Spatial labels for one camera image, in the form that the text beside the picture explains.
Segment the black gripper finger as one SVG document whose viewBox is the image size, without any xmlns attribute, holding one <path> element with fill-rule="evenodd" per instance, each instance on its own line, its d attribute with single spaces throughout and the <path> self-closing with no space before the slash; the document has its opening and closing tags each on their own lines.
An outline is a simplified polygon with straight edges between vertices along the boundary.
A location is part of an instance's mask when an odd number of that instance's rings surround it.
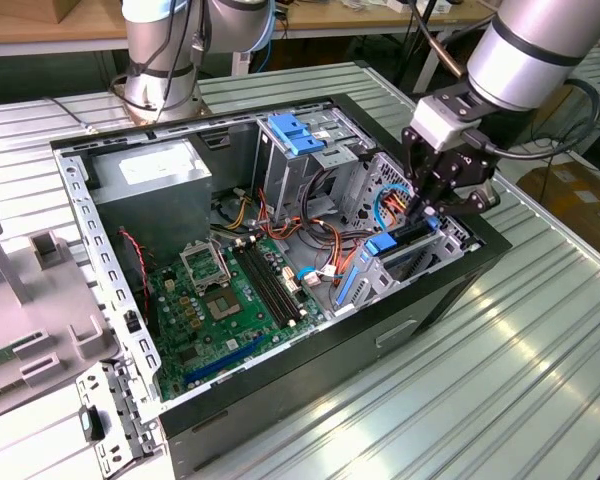
<svg viewBox="0 0 600 480">
<path fill-rule="evenodd" d="M 419 220 L 430 203 L 432 188 L 428 144 L 411 127 L 402 130 L 401 138 L 404 176 L 410 182 L 412 191 L 406 217 L 408 220 Z"/>
<path fill-rule="evenodd" d="M 449 192 L 441 199 L 431 204 L 431 208 L 439 215 L 466 216 L 485 213 L 500 204 L 500 196 L 492 186 L 480 186 L 459 196 L 456 192 Z"/>
</svg>

